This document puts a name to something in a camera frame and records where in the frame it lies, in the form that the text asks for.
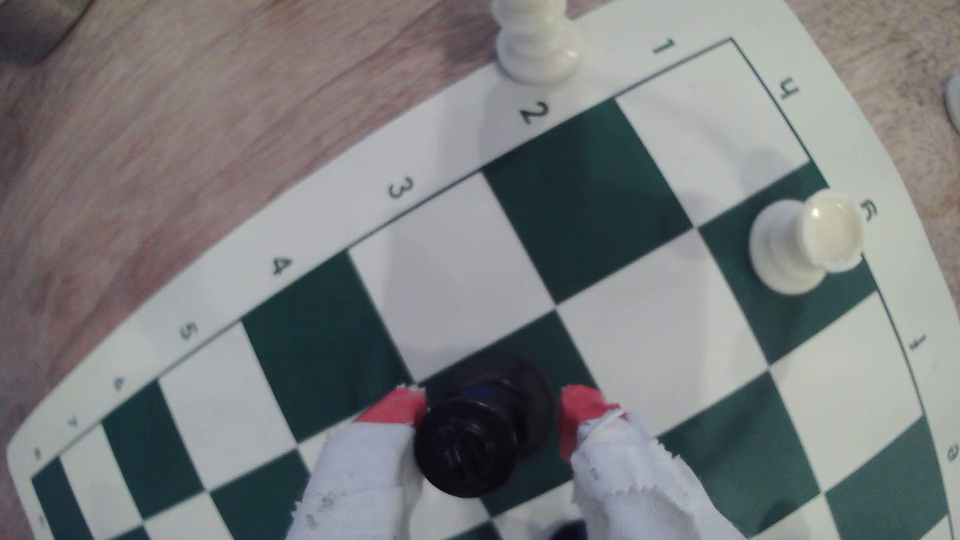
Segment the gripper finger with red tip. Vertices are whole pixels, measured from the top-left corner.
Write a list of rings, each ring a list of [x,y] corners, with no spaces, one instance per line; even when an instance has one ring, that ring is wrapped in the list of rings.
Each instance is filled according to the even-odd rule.
[[[425,389],[396,387],[327,437],[289,539],[409,539],[424,476],[414,459]]]
[[[743,538],[638,413],[582,384],[563,387],[559,406],[559,451],[587,539]]]

